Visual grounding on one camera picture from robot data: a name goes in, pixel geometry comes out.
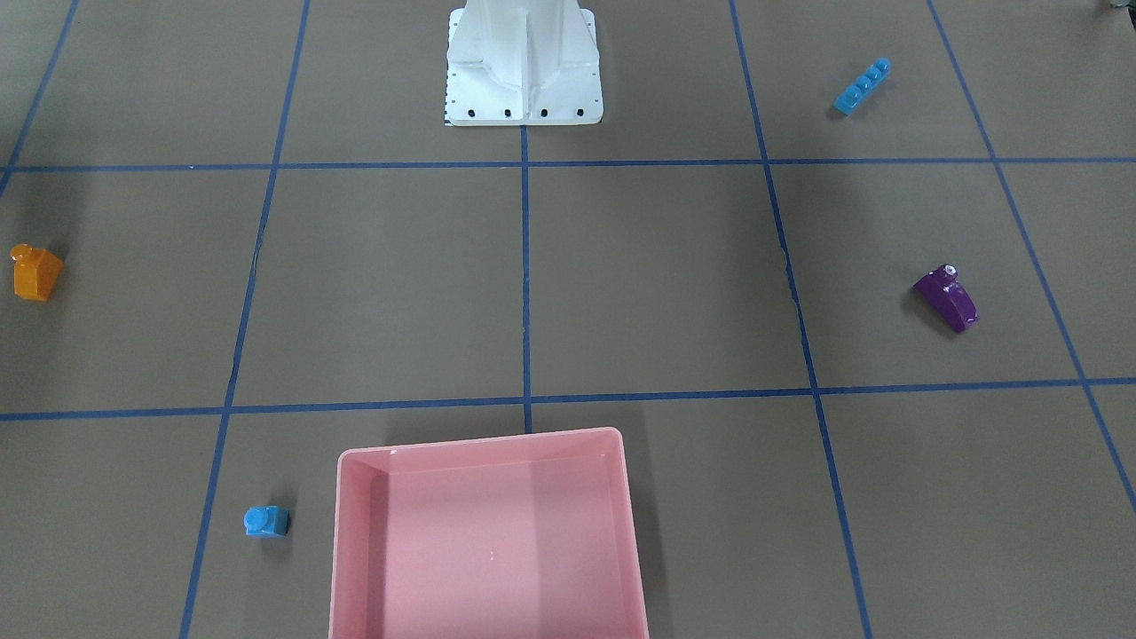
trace purple block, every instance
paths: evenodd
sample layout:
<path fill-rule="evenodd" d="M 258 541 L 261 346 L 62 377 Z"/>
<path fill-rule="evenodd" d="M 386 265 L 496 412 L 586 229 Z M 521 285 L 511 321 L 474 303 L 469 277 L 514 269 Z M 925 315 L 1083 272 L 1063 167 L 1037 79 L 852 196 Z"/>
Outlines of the purple block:
<path fill-rule="evenodd" d="M 916 282 L 916 290 L 927 298 L 955 333 L 961 333 L 978 321 L 978 309 L 967 289 L 958 282 L 958 269 L 944 264 Z"/>

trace gray floor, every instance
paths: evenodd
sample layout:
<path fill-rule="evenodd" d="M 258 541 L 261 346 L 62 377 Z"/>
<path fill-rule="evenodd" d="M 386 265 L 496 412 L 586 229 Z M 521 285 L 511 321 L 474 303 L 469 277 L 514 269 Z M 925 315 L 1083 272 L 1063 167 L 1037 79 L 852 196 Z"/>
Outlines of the gray floor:
<path fill-rule="evenodd" d="M 325 636 L 342 450 L 613 425 L 655 639 L 1136 636 L 1124 11 L 590 0 L 518 132 L 458 5 L 0 3 L 0 634 Z"/>

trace small blue cube block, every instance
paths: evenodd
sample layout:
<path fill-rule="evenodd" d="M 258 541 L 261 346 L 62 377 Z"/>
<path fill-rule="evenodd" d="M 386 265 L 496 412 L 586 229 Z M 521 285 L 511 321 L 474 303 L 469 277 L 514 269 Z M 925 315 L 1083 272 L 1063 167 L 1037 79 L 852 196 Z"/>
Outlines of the small blue cube block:
<path fill-rule="evenodd" d="M 855 82 L 850 84 L 847 89 L 841 93 L 840 98 L 833 102 L 836 110 L 844 115 L 850 115 L 855 110 L 857 107 L 863 102 L 871 92 L 876 90 L 877 86 L 887 80 L 887 76 L 892 73 L 892 61 L 887 58 L 880 58 L 876 60 L 876 64 L 868 67 L 868 70 L 863 72 L 863 75 L 855 78 Z"/>
<path fill-rule="evenodd" d="M 249 537 L 284 537 L 287 524 L 287 508 L 279 506 L 253 506 L 244 514 L 244 534 Z"/>

